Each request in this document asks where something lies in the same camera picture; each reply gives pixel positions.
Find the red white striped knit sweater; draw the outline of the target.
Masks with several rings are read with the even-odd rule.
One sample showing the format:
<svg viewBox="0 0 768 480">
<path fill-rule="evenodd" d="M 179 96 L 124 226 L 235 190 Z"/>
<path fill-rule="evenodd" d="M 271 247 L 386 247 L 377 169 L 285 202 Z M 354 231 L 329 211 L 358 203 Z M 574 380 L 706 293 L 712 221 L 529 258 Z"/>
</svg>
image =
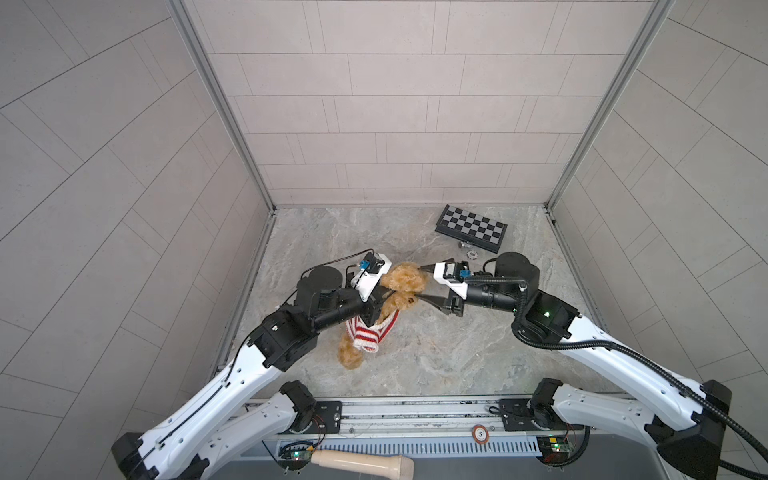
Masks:
<svg viewBox="0 0 768 480">
<path fill-rule="evenodd" d="M 376 353 L 379 350 L 380 343 L 388 336 L 397 323 L 399 315 L 400 310 L 395 310 L 381 323 L 373 326 L 366 326 L 360 317 L 348 320 L 345 326 L 353 347 L 363 352 Z"/>
</svg>

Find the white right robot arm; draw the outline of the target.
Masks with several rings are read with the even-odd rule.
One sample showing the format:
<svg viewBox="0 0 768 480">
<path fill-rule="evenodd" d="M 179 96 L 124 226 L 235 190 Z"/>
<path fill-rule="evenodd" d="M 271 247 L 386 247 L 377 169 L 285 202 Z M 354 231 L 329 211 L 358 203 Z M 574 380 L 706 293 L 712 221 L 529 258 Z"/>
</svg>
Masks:
<svg viewBox="0 0 768 480">
<path fill-rule="evenodd" d="M 449 288 L 442 301 L 447 312 L 461 315 L 467 305 L 509 312 L 520 342 L 575 359 L 630 396 L 622 400 L 543 380 L 531 399 L 540 423 L 555 417 L 596 427 L 655 449 L 689 478 L 716 478 L 731 399 L 726 387 L 679 375 L 616 340 L 572 305 L 540 290 L 540 270 L 524 255 L 507 252 L 492 262 L 491 273 L 473 272 L 453 259 L 422 269 Z"/>
</svg>

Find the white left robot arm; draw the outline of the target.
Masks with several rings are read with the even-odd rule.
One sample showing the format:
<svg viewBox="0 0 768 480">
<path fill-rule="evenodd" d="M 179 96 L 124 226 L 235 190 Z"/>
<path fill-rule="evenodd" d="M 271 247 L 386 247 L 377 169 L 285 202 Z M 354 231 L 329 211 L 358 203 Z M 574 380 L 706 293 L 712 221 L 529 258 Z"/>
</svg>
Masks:
<svg viewBox="0 0 768 480">
<path fill-rule="evenodd" d="M 389 260 L 369 255 L 354 274 L 334 267 L 312 269 L 288 303 L 248 334 L 234 359 L 195 396 L 144 433 L 126 433 L 112 446 L 127 479 L 208 479 L 261 440 L 310 427 L 316 400 L 299 381 L 284 384 L 270 399 L 240 415 L 260 390 L 311 352 L 319 334 L 358 317 L 379 318 Z"/>
</svg>

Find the brown teddy bear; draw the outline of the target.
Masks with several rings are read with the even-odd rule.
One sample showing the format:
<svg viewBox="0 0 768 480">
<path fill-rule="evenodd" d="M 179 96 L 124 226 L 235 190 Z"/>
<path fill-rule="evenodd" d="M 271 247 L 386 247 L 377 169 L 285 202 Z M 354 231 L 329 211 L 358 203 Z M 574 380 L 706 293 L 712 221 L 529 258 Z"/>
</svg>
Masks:
<svg viewBox="0 0 768 480">
<path fill-rule="evenodd" d="M 423 293 L 427 283 L 427 274 L 414 263 L 405 262 L 393 267 L 380 281 L 380 286 L 391 289 L 393 294 L 386 300 L 381 316 L 375 324 L 381 323 L 395 310 L 400 310 L 401 314 L 412 308 L 418 302 L 416 294 Z M 347 370 L 357 369 L 362 365 L 366 354 L 368 353 L 353 347 L 346 330 L 338 349 L 340 364 Z"/>
</svg>

